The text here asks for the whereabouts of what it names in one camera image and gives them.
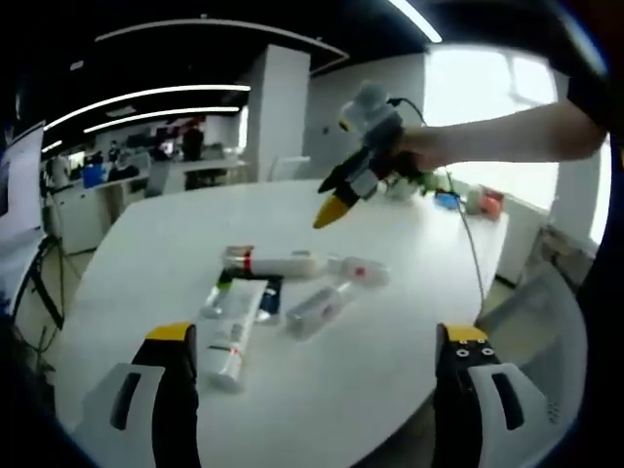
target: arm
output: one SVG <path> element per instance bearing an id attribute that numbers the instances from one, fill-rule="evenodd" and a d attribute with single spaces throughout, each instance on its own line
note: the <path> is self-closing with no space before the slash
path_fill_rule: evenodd
<path id="1" fill-rule="evenodd" d="M 498 119 L 407 129 L 400 150 L 421 171 L 466 161 L 573 161 L 592 156 L 606 131 L 568 100 Z"/>

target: chair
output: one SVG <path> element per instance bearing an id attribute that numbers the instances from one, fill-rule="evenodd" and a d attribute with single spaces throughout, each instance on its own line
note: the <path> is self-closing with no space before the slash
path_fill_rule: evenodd
<path id="1" fill-rule="evenodd" d="M 536 444 L 551 449 L 580 409 L 587 364 L 587 336 L 578 304 L 550 264 L 477 322 L 501 363 L 513 363 L 545 397 L 545 424 Z"/>
<path id="2" fill-rule="evenodd" d="M 290 158 L 275 158 L 269 171 L 268 180 L 299 180 L 307 177 L 310 167 L 308 156 L 294 156 Z"/>

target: person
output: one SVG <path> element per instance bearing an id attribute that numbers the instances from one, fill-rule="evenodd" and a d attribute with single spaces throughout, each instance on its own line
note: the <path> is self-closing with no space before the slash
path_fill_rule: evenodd
<path id="1" fill-rule="evenodd" d="M 137 166 L 128 162 L 129 155 L 126 152 L 119 151 L 116 156 L 113 167 L 108 173 L 108 181 L 113 182 L 115 180 L 123 180 L 124 178 L 136 177 L 140 174 L 140 170 Z"/>
<path id="2" fill-rule="evenodd" d="M 617 401 L 617 383 L 607 369 L 617 366 L 614 343 L 619 336 L 617 320 L 606 315 L 619 303 L 621 285 L 616 270 L 624 264 L 624 132 L 616 111 L 624 91 L 624 62 L 617 53 L 622 36 L 617 19 L 620 2 L 571 2 L 575 13 L 596 32 L 609 67 L 609 78 L 596 75 L 572 77 L 567 99 L 517 114 L 440 128 L 409 128 L 394 147 L 394 153 L 409 152 L 416 167 L 432 171 L 442 166 L 469 161 L 567 162 L 592 157 L 610 134 L 611 194 L 603 241 L 596 259 L 577 293 L 585 320 L 588 357 L 583 403 L 574 430 L 559 450 L 551 455 L 557 466 L 577 466 L 593 456 L 592 438 L 601 433 L 600 451 L 618 447 L 615 435 L 608 435 L 609 402 Z"/>
<path id="3" fill-rule="evenodd" d="M 108 148 L 108 162 L 116 163 L 117 159 L 119 159 L 119 155 L 121 154 L 121 149 L 119 148 L 119 144 L 116 139 L 113 139 L 110 142 L 110 147 Z"/>
<path id="4" fill-rule="evenodd" d="M 192 120 L 182 137 L 182 153 L 184 162 L 199 161 L 202 156 L 204 134 L 198 129 L 197 122 Z M 184 190 L 195 190 L 204 187 L 202 175 L 198 171 L 185 174 Z"/>

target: small bottle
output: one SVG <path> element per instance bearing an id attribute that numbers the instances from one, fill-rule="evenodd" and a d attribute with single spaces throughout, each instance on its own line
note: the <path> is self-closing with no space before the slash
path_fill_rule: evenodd
<path id="1" fill-rule="evenodd" d="M 277 325 L 280 322 L 280 300 L 282 296 L 282 278 L 268 280 L 262 300 L 257 309 L 255 322 L 263 325 Z"/>
<path id="2" fill-rule="evenodd" d="M 327 286 L 286 313 L 286 328 L 298 339 L 307 339 L 333 320 L 353 299 L 350 281 Z"/>
<path id="3" fill-rule="evenodd" d="M 277 256 L 253 246 L 228 247 L 223 253 L 222 260 L 226 270 L 238 270 L 247 275 L 274 275 L 284 278 L 313 278 L 323 267 L 323 262 L 309 251 L 296 251 Z"/>

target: tube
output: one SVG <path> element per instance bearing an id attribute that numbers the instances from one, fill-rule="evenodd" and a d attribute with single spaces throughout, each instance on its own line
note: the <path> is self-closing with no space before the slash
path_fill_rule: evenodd
<path id="1" fill-rule="evenodd" d="M 200 372 L 218 387 L 229 391 L 242 389 L 241 367 L 266 286 L 266 281 L 232 281 L 223 301 L 223 317 L 199 362 Z"/>
<path id="2" fill-rule="evenodd" d="M 233 246 L 223 253 L 226 270 L 245 275 L 275 275 L 285 278 L 313 278 L 323 269 L 323 261 L 309 251 L 296 251 L 283 256 L 265 253 L 253 246 Z"/>

